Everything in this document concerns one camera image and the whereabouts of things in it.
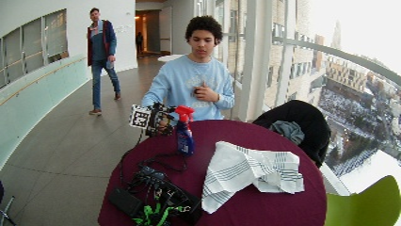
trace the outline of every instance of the small sign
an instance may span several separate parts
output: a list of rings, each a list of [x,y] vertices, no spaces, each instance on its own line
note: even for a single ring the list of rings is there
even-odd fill
[[[141,129],[146,129],[152,111],[140,105],[132,106],[129,117],[129,125]]]

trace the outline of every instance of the red spray nozzle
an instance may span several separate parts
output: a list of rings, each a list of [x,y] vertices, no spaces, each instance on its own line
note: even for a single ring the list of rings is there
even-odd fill
[[[192,113],[194,111],[196,110],[193,108],[190,108],[189,106],[185,106],[185,105],[177,106],[176,113],[180,115],[180,121],[188,122],[188,118],[189,118],[189,121],[192,121],[193,120]]]

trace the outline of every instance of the light blue sweatshirt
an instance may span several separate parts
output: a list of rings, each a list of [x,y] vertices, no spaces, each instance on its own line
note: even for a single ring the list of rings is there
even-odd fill
[[[194,87],[200,87],[202,82],[220,94],[216,103],[200,101],[193,94]],[[168,61],[160,68],[141,105],[162,103],[164,98],[166,106],[185,105],[194,108],[194,121],[221,120],[221,110],[234,105],[232,77],[225,66],[213,57],[208,63],[192,61],[188,55]]]

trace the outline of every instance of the spray bottle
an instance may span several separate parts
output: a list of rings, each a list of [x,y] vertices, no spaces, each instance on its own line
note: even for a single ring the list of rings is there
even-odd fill
[[[180,120],[177,123],[177,144],[178,152],[186,156],[190,156],[194,151],[194,141],[192,138],[192,132],[189,129],[189,121],[193,121],[192,113],[194,109],[189,106],[180,105],[176,108],[176,113],[180,115]]]

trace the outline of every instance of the gray floor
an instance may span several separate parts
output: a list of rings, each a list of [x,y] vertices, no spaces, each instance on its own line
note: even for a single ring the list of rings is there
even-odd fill
[[[89,116],[92,81],[52,110],[27,135],[0,171],[9,215],[19,225],[97,225],[112,170],[134,147],[140,130],[128,125],[130,106],[140,105],[162,65],[157,57],[118,73],[121,100],[101,77],[102,116]]]

